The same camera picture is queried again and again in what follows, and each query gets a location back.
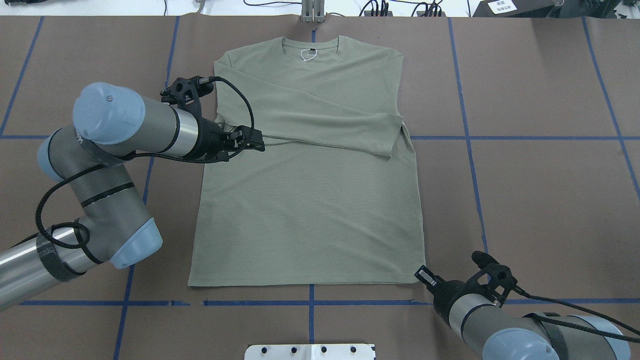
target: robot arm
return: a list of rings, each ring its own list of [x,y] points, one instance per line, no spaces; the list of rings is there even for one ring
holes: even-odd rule
[[[161,92],[163,102],[175,108],[106,83],[82,91],[74,106],[74,125],[46,139],[38,162],[61,184],[72,180],[85,216],[40,230],[33,239],[0,253],[0,311],[105,261],[125,268],[160,248],[154,219],[122,166],[126,160],[159,156],[213,163],[228,161],[244,149],[264,151],[262,135],[253,126],[224,132],[202,117],[199,98],[213,91],[214,81],[230,85],[246,102],[239,90],[217,77],[177,79]],[[36,222],[51,193],[40,203]]]
[[[534,297],[521,289],[509,267],[490,255],[475,251],[473,261],[480,271],[467,282],[444,281],[426,266],[415,276],[433,294],[433,307],[447,325],[484,360],[629,360],[626,338],[610,321],[597,316],[559,316],[533,313],[522,318],[507,315],[501,309],[510,291],[529,299],[551,301],[598,314],[560,300]],[[489,282],[478,280],[488,275]],[[618,322],[626,329],[637,330]]]

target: metal bracket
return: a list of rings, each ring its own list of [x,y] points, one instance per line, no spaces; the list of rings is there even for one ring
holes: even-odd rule
[[[324,22],[324,0],[302,0],[302,22]]]
[[[252,345],[244,360],[375,360],[373,344]]]

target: white tag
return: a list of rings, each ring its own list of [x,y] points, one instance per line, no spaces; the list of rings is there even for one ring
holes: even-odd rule
[[[511,0],[494,1],[492,3],[488,3],[487,5],[489,5],[491,11],[493,11],[493,13],[496,15],[499,13],[508,13],[518,10],[518,8],[516,8]]]

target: neckline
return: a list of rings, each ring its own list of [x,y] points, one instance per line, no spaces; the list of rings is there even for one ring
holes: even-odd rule
[[[342,50],[344,50],[345,41],[344,41],[344,36],[342,35],[339,35],[337,38],[334,38],[333,40],[329,40],[327,42],[302,42],[302,41],[296,41],[296,40],[291,40],[290,38],[282,37],[277,42],[277,46],[279,48],[278,49],[279,53],[284,58],[287,58],[289,62],[293,64],[304,64],[304,66],[308,66],[309,64],[313,64],[314,62],[308,61],[305,63],[302,60],[297,61],[297,59],[292,58],[291,56],[285,53],[284,47],[285,46],[293,47],[295,49],[300,49],[300,50],[303,50],[303,49],[326,50],[326,49],[336,48],[335,53],[330,55],[334,57],[334,56],[339,56]]]

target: cable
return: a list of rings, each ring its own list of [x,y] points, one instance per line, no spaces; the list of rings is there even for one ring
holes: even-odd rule
[[[37,237],[38,237],[38,233],[35,233],[35,234],[33,234],[33,235],[30,235],[28,238],[26,238],[26,239],[24,239],[24,240],[21,240],[19,243],[15,244],[15,245],[14,245],[14,246],[12,246],[12,247],[16,247],[16,246],[20,245],[21,243],[26,243],[27,241],[29,241],[29,240],[31,240],[31,239],[35,239],[35,238],[37,238]]]
[[[553,318],[546,318],[546,317],[540,316],[538,314],[532,314],[529,317],[531,317],[533,319],[536,319],[538,321],[541,321],[541,322],[548,322],[548,323],[552,323],[554,325],[558,325],[558,326],[562,326],[562,327],[570,327],[572,329],[576,329],[576,330],[580,330],[580,331],[584,331],[584,332],[589,332],[591,334],[604,336],[605,338],[618,339],[618,340],[628,341],[630,343],[640,343],[640,338],[632,338],[630,336],[614,334],[613,332],[606,332],[606,331],[596,330],[596,329],[592,329],[590,327],[581,326],[581,325],[577,325],[577,324],[570,323],[570,322],[564,322],[564,321],[556,320],[556,319],[553,319]]]
[[[362,14],[364,13],[364,10],[367,8],[367,5],[371,4],[371,16],[373,16],[373,3],[376,3],[376,7],[378,6],[378,0],[369,0],[367,1],[366,4],[364,4],[364,6],[362,7],[362,10],[360,10],[360,13],[358,14],[358,16],[362,16]]]
[[[605,320],[608,320],[608,321],[610,321],[612,323],[615,323],[616,325],[619,325],[619,326],[625,328],[626,330],[629,330],[630,332],[633,332],[636,335],[640,335],[640,331],[638,331],[638,330],[634,329],[633,327],[631,327],[631,326],[629,326],[629,325],[627,325],[627,324],[625,324],[625,323],[623,323],[623,322],[621,322],[619,320],[616,320],[616,319],[614,319],[614,318],[612,318],[610,316],[607,316],[607,315],[604,315],[602,313],[599,313],[598,311],[587,309],[586,307],[578,306],[578,305],[572,304],[570,302],[562,301],[562,300],[557,300],[557,299],[552,299],[552,298],[548,298],[548,297],[540,297],[540,296],[531,295],[531,294],[527,293],[526,291],[524,291],[519,286],[516,286],[514,291],[516,293],[526,297],[527,299],[552,302],[554,304],[564,305],[564,306],[570,307],[572,309],[580,310],[580,311],[583,311],[585,313],[598,316],[598,317],[603,318]],[[640,338],[632,338],[630,336],[614,334],[613,332],[594,330],[594,329],[591,329],[589,327],[576,325],[576,324],[570,323],[570,322],[563,322],[563,321],[560,321],[560,320],[549,319],[549,318],[545,318],[544,316],[540,316],[540,315],[536,315],[536,314],[531,315],[531,317],[535,318],[536,320],[539,320],[541,322],[548,322],[548,323],[552,323],[552,324],[558,325],[558,326],[571,327],[572,329],[590,332],[591,334],[605,336],[607,338],[629,341],[631,343],[640,343]]]
[[[418,5],[416,5],[415,8],[413,8],[413,11],[411,12],[411,17],[415,15],[415,11],[418,10],[418,7],[420,5],[424,5],[424,13],[427,13],[427,11],[429,10],[429,4],[425,2],[421,2],[421,3],[418,3]]]
[[[36,208],[36,227],[38,228],[38,232],[40,234],[42,234],[42,236],[45,237],[45,239],[49,240],[51,243],[59,246],[59,247],[63,247],[65,249],[80,249],[84,246],[86,246],[86,244],[89,242],[89,229],[87,229],[86,226],[84,226],[83,224],[77,223],[77,222],[62,222],[60,224],[56,224],[51,226],[51,232],[53,232],[55,229],[59,229],[60,227],[72,227],[74,229],[78,229],[78,230],[84,230],[86,232],[86,238],[82,239],[82,240],[78,240],[78,244],[67,244],[67,243],[63,243],[62,241],[59,241],[58,239],[54,238],[52,234],[49,234],[49,232],[47,232],[47,229],[44,228],[44,226],[42,225],[42,210],[44,209],[44,205],[47,203],[47,201],[49,200],[49,197],[51,197],[51,195],[57,190],[60,189],[62,186],[65,186],[66,184],[69,184],[70,182],[72,182],[73,180],[76,180],[78,177],[81,176],[85,176],[86,174],[89,174],[90,172],[94,172],[96,170],[100,170],[104,168],[103,165],[95,165],[92,166],[90,168],[87,168],[83,171],[80,171],[79,173],[77,173],[76,175],[72,175],[62,181],[60,181],[59,183],[55,184],[51,189],[49,189],[44,196],[42,197],[42,199],[40,199],[40,202],[38,203],[38,207]],[[31,235],[29,238],[26,238],[25,240],[22,240],[20,243],[28,241],[36,236]]]
[[[272,4],[285,4],[285,5],[297,4],[297,5],[302,5],[302,3],[296,3],[294,1],[272,1],[270,3],[263,3],[263,4],[250,4],[250,3],[247,3],[246,0],[242,0],[242,1],[243,1],[243,3],[245,5],[248,5],[248,6],[264,6],[264,5],[272,5]]]
[[[429,4],[429,9],[424,12],[422,14],[423,17],[439,17],[442,16],[442,8],[440,7],[440,3],[443,0],[440,0],[440,2],[436,3],[435,0],[433,0],[433,2],[431,4]]]
[[[212,78],[213,82],[222,81],[223,83],[227,84],[244,101],[244,104],[246,105],[246,108],[249,111],[249,118],[251,119],[251,128],[249,129],[249,134],[248,134],[248,138],[251,139],[253,137],[253,130],[255,129],[255,127],[254,127],[255,119],[253,117],[253,110],[251,109],[251,105],[249,104],[249,100],[247,100],[246,97],[244,96],[244,94],[240,90],[238,90],[238,88],[236,88],[229,80],[227,80],[225,78],[221,78],[219,76],[212,76],[211,78]],[[221,161],[227,161],[227,160],[233,158],[234,156],[238,155],[242,150],[244,150],[244,148],[246,147],[247,144],[248,144],[248,142],[245,142],[244,144],[240,145],[238,150],[236,150],[234,153],[229,155],[229,157],[227,159],[225,159],[225,160],[187,160],[187,159],[183,159],[183,158],[177,158],[175,156],[157,154],[155,152],[142,152],[140,154],[126,155],[126,156],[123,156],[121,159],[129,161],[129,160],[132,160],[132,159],[135,159],[135,158],[141,158],[141,157],[144,157],[144,156],[153,156],[155,158],[179,161],[179,162],[183,162],[183,163],[213,164],[213,163],[219,163]]]
[[[405,3],[405,4],[421,4],[421,3],[416,3],[415,1],[404,1],[404,0],[391,0],[395,3]]]

